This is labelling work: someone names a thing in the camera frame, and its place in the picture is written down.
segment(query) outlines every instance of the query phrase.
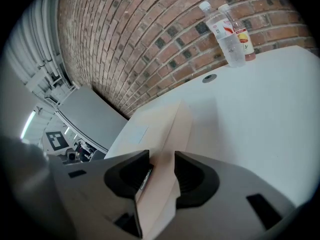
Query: cardboard sheet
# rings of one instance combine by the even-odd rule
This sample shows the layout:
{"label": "cardboard sheet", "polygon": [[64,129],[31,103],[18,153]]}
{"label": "cardboard sheet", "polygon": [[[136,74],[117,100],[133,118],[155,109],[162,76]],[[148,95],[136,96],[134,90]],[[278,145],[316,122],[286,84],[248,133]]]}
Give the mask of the cardboard sheet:
{"label": "cardboard sheet", "polygon": [[152,108],[134,117],[117,146],[115,156],[150,150],[154,168],[136,204],[143,239],[154,239],[176,214],[180,188],[174,153],[186,150],[192,121],[183,101]]}

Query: white table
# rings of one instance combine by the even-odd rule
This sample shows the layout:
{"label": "white table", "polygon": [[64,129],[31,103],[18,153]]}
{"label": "white table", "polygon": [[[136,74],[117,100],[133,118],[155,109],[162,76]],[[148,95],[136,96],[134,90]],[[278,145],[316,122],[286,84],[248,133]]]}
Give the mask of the white table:
{"label": "white table", "polygon": [[[202,83],[205,76],[217,78]],[[320,59],[298,46],[258,54],[241,68],[223,66],[140,107],[135,117],[183,99],[193,115],[186,151],[256,173],[296,206],[320,176]]]}

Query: plastic bottle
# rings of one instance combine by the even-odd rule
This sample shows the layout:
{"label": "plastic bottle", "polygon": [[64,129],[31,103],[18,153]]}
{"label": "plastic bottle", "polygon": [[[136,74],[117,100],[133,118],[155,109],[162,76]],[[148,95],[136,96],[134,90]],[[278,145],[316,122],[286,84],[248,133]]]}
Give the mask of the plastic bottle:
{"label": "plastic bottle", "polygon": [[234,17],[232,10],[228,4],[221,5],[218,8],[218,11],[225,14],[229,21],[232,24],[233,30],[235,31],[236,35],[238,36],[240,43],[242,44],[245,60],[252,61],[256,58],[254,46],[252,45],[250,36],[248,31],[241,20],[238,20]]}
{"label": "plastic bottle", "polygon": [[213,32],[230,67],[243,66],[246,63],[244,49],[227,16],[217,10],[213,12],[208,2],[202,2],[199,7],[206,16],[205,24]]}

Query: gray panel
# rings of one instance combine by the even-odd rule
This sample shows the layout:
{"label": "gray panel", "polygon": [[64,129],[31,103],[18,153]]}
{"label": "gray panel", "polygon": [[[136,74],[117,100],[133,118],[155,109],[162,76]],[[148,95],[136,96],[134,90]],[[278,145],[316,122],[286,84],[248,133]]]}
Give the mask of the gray panel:
{"label": "gray panel", "polygon": [[220,179],[217,192],[204,205],[179,209],[157,240],[252,239],[266,230],[246,197],[261,194],[284,218],[294,205],[253,172],[201,155],[183,154],[213,168]]}
{"label": "gray panel", "polygon": [[59,107],[80,132],[109,149],[127,120],[86,86],[74,91]]}

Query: tag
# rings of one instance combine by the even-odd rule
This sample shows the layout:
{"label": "tag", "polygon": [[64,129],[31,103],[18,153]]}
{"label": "tag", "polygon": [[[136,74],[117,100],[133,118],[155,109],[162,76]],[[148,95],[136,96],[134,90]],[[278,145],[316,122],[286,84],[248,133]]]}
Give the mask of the tag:
{"label": "tag", "polygon": [[242,44],[244,54],[252,54],[255,52],[254,46],[252,45],[249,33],[246,28],[238,30],[235,32],[237,37],[239,38],[240,43]]}
{"label": "tag", "polygon": [[210,21],[208,21],[207,26],[213,32],[217,40],[231,36],[234,33],[234,29],[227,18],[219,20],[214,24],[210,24]]}

